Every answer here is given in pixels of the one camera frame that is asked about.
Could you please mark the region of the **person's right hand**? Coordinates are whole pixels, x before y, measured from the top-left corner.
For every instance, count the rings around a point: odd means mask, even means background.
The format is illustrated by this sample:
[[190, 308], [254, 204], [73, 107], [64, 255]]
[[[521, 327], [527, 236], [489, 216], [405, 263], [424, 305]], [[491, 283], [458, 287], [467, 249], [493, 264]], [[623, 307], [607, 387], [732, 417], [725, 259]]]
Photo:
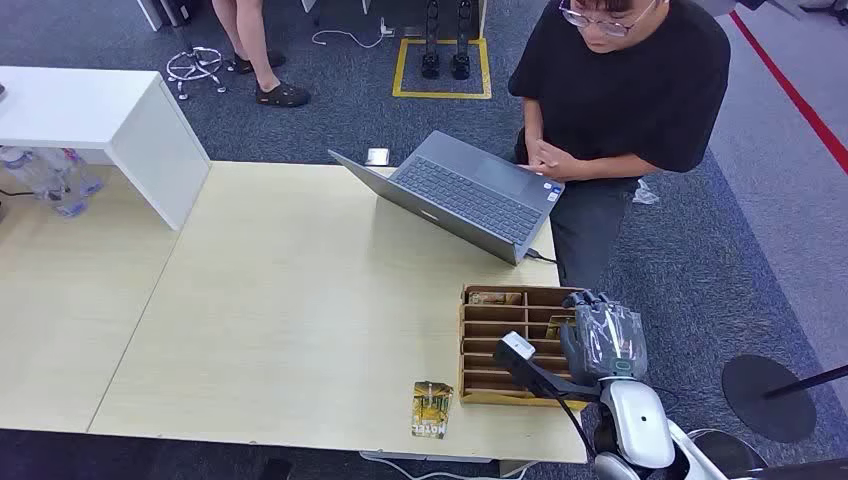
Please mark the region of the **person's right hand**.
[[539, 173], [550, 173], [568, 167], [574, 158], [564, 150], [549, 144], [543, 139], [536, 139], [527, 144], [527, 168]]

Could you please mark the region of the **person's left hand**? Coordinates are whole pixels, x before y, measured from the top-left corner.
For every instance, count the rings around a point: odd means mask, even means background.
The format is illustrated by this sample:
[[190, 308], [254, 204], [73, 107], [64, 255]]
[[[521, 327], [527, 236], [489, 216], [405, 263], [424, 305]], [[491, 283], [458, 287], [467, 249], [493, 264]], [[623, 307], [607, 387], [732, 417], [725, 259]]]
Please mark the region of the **person's left hand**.
[[533, 173], [554, 179], [560, 183], [571, 181], [585, 181], [587, 179], [587, 165], [580, 160], [560, 161], [559, 163], [539, 163], [534, 165], [521, 165], [521, 168]]

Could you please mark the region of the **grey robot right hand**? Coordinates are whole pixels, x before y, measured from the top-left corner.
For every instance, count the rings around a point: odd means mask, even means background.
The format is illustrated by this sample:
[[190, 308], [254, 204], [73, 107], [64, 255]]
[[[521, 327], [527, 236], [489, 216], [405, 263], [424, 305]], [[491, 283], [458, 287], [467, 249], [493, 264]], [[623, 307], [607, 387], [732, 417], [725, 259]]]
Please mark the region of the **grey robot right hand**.
[[639, 312], [588, 289], [570, 294], [563, 306], [575, 309], [575, 320], [560, 327], [575, 383], [593, 386], [608, 377], [645, 377], [648, 355]]

